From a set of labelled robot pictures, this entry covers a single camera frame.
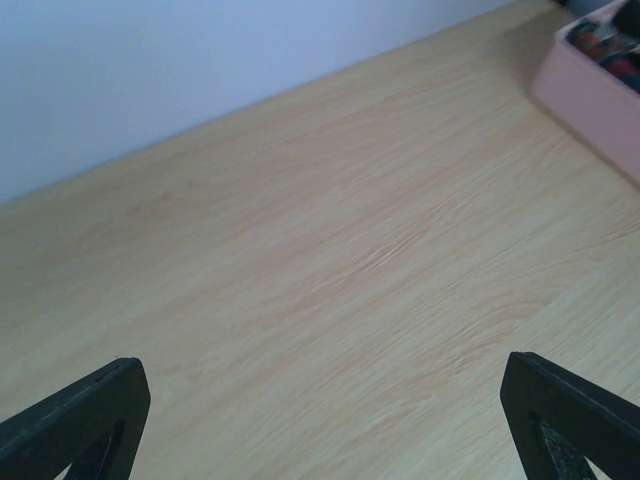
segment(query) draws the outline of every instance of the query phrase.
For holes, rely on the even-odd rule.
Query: desk surface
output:
[[[640,195],[526,84],[522,0],[1,210],[0,417],[117,356],[143,479],[522,478],[532,350],[640,401]]]

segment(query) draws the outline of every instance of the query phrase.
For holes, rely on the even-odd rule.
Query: item in pink box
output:
[[[634,64],[633,53],[640,44],[639,39],[621,33],[610,23],[585,18],[571,29],[567,41],[640,93],[640,69]]]
[[[625,35],[640,38],[640,0],[628,0],[614,15],[611,24]]]

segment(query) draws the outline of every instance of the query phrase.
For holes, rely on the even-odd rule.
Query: pink storage box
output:
[[[589,15],[610,20],[625,0]],[[533,96],[595,149],[640,181],[640,95],[567,41],[560,29],[533,82]]]

